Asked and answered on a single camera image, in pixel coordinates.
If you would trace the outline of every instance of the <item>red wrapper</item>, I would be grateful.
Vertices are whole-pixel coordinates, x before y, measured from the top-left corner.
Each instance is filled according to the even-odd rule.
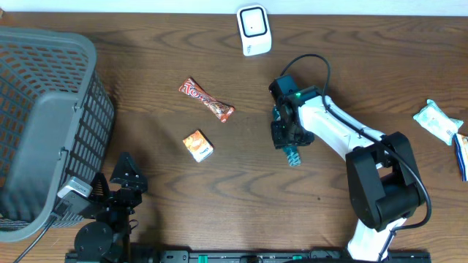
[[[210,94],[207,94],[191,77],[185,80],[184,84],[182,84],[178,90],[192,98],[199,99],[222,123],[226,122],[229,116],[235,111],[234,107],[218,102]]]

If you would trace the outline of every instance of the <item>white packet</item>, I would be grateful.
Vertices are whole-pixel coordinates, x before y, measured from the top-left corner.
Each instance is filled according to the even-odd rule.
[[[453,136],[463,125],[463,121],[447,117],[431,99],[428,99],[427,106],[412,118],[447,145],[452,145]]]

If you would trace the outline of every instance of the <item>gray plastic basket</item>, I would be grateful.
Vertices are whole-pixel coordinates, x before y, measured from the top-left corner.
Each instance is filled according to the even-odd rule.
[[[0,242],[34,234],[59,186],[101,170],[114,109],[96,59],[78,34],[0,28]],[[68,213],[53,226],[81,220]]]

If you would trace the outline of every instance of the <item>orange snack box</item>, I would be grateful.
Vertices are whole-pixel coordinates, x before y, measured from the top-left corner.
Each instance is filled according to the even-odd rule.
[[[199,130],[185,138],[184,144],[197,162],[203,161],[214,151],[213,146]]]

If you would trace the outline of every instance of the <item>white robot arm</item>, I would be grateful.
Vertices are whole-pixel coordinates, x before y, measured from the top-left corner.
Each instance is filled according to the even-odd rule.
[[[371,135],[376,140],[381,140],[384,135],[382,132],[371,129],[355,120],[337,107],[329,96],[326,96],[325,101],[336,114],[339,114],[354,127],[363,129],[365,133]],[[298,108],[298,113],[302,127],[320,137],[344,160],[346,154],[353,151],[356,147],[364,148],[373,144],[373,142],[360,136],[327,112],[322,103],[321,96],[307,100],[304,105]],[[395,226],[401,226],[405,221],[405,218],[400,218],[388,224],[384,230],[378,232],[375,229],[368,228],[361,220],[358,220],[355,234],[347,246],[350,256],[353,259],[376,262],[379,259],[379,253],[381,253],[385,241],[390,235],[390,230]],[[382,255],[383,259],[386,257],[387,251]]]
[[[275,147],[309,145],[318,136],[345,160],[351,204],[359,217],[347,251],[356,260],[385,259],[393,230],[412,216],[424,198],[400,163],[355,130],[405,155],[418,175],[407,138],[398,132],[386,136],[363,125],[315,87],[299,91],[289,75],[277,78],[269,89],[281,116],[271,124]],[[381,167],[392,167],[393,172],[380,178]]]
[[[338,108],[329,96],[326,96],[325,101],[335,113],[350,122],[354,127],[363,129],[365,133],[371,135],[376,140],[382,139],[384,135],[382,132],[373,130],[349,116],[342,109]],[[304,105],[298,108],[298,113],[302,127],[324,140],[344,160],[344,156],[356,147],[367,147],[373,144],[373,142],[360,136],[327,112],[325,106],[323,106],[321,96],[316,96],[305,101]]]

